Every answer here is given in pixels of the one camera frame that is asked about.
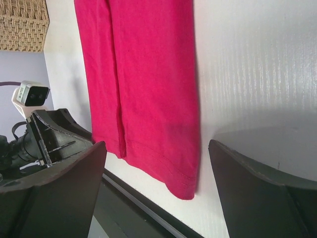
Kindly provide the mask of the magenta t shirt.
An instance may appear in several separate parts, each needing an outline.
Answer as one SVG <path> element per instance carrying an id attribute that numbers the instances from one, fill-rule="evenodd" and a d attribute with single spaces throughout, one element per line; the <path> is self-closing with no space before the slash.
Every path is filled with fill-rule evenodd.
<path id="1" fill-rule="evenodd" d="M 201 153 L 191 0 L 77 0 L 92 138 L 194 198 Z"/>

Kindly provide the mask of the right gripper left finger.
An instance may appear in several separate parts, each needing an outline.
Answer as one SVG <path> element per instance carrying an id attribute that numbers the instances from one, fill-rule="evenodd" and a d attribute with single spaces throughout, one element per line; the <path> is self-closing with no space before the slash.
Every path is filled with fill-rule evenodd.
<path id="1" fill-rule="evenodd" d="M 85 152 L 0 188 L 2 238 L 86 238 L 106 161 L 98 142 Z"/>

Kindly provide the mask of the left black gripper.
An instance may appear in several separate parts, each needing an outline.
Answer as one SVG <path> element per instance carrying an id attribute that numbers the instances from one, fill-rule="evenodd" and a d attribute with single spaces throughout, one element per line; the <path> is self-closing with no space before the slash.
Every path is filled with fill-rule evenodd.
<path id="1" fill-rule="evenodd" d="M 22 125 L 26 130 L 18 137 L 15 131 Z M 33 174 L 93 146 L 92 134 L 75 121 L 68 109 L 35 110 L 31 113 L 31 129 L 22 121 L 11 132 L 11 142 L 6 136 L 0 137 L 2 174 Z"/>

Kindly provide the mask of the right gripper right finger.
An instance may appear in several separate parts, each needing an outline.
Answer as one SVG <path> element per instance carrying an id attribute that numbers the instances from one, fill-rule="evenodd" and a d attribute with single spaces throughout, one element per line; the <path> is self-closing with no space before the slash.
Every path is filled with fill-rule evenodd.
<path id="1" fill-rule="evenodd" d="M 248 158 L 216 140 L 209 154 L 231 238 L 315 238 L 317 183 Z"/>

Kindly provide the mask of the wicker laundry basket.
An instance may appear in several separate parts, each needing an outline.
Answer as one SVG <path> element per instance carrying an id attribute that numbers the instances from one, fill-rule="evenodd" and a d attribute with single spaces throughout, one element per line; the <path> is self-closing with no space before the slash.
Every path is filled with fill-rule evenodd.
<path id="1" fill-rule="evenodd" d="M 50 24 L 45 0 L 0 2 L 0 49 L 40 53 Z"/>

